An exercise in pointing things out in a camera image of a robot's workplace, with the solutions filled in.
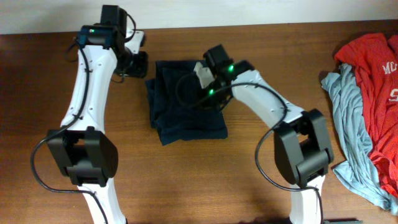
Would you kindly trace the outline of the navy blue shorts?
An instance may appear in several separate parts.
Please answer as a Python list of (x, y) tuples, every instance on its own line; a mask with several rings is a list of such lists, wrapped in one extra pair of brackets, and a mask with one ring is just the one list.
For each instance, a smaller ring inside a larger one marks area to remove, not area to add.
[(194, 72), (197, 60), (158, 60), (155, 78), (145, 81), (150, 125), (163, 146), (178, 140), (228, 137), (220, 109), (192, 105), (205, 94)]

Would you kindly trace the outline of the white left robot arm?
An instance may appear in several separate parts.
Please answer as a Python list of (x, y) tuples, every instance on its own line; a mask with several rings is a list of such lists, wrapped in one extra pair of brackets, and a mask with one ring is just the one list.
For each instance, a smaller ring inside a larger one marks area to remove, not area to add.
[(50, 130), (46, 140), (61, 174), (84, 195), (95, 223), (127, 223), (114, 187), (118, 150), (105, 135), (104, 112), (113, 74), (144, 78), (147, 73), (147, 54), (140, 50), (145, 34), (128, 28), (131, 20), (121, 7), (104, 5), (98, 23), (81, 27), (72, 99), (60, 130)]

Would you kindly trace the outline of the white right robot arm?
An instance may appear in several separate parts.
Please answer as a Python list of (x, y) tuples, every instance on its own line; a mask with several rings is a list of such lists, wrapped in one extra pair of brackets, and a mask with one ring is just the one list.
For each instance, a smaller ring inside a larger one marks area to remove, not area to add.
[[(203, 58), (212, 80), (200, 103), (232, 96), (250, 108), (269, 130), (259, 140), (254, 160), (261, 175), (273, 186), (291, 193), (289, 223), (324, 223), (322, 186), (334, 160), (325, 117), (318, 109), (305, 111), (273, 89), (247, 60), (235, 62), (222, 45), (207, 50)], [(289, 186), (272, 180), (262, 169), (259, 151), (274, 137), (274, 159)]]

